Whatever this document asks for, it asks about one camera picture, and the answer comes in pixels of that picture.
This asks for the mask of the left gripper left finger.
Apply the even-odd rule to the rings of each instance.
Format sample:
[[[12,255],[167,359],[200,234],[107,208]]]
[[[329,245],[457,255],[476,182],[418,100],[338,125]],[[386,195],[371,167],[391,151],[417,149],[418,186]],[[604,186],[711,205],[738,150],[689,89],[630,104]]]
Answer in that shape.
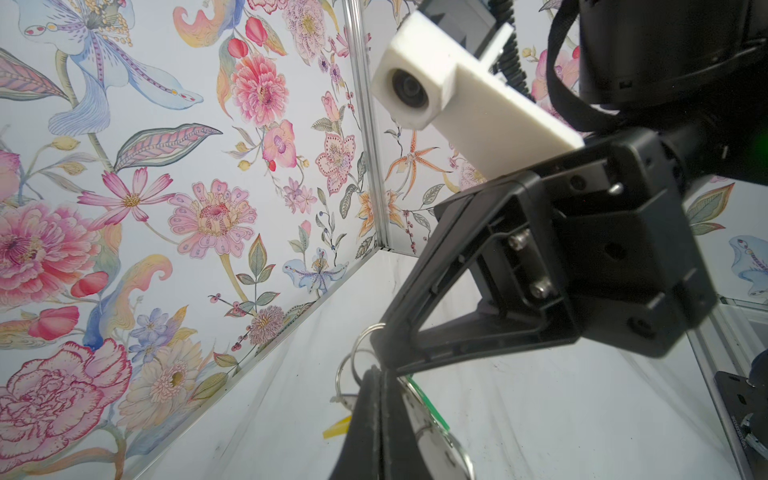
[[[349,430],[330,479],[383,478],[381,473],[381,381],[382,373],[378,367],[372,367],[363,376]]]

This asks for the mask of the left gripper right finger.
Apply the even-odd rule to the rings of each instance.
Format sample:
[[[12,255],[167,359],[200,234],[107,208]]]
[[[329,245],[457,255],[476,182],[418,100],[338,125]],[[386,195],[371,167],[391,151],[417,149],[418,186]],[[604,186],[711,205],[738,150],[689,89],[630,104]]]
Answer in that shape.
[[[429,429],[431,417],[407,382],[384,370],[380,402],[380,479],[432,479],[417,433]]]

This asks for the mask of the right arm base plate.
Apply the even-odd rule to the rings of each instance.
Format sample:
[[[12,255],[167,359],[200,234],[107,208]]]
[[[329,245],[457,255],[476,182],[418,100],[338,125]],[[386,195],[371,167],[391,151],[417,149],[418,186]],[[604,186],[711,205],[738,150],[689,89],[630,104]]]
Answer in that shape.
[[[726,424],[736,434],[736,451],[746,461],[747,478],[766,479],[767,351],[752,360],[746,377],[718,371],[715,384],[726,410]]]

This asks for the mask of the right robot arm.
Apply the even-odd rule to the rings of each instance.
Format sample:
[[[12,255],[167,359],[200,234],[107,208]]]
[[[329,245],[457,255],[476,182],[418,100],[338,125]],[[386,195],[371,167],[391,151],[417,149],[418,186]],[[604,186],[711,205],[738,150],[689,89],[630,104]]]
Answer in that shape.
[[[404,376],[588,338],[659,358],[716,302],[686,212],[699,175],[765,181],[749,143],[767,98],[763,1],[559,1],[524,83],[508,1],[425,1],[371,85],[401,125],[433,126],[484,182],[437,227],[371,344]]]

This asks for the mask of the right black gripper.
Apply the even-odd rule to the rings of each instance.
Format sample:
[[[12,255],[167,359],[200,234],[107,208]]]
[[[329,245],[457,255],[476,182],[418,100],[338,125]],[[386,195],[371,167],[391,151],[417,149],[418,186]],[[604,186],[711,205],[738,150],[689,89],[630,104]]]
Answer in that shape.
[[[715,294],[663,137],[633,128],[457,194],[371,344],[399,376],[587,338],[665,356]],[[465,273],[475,311],[426,328]]]

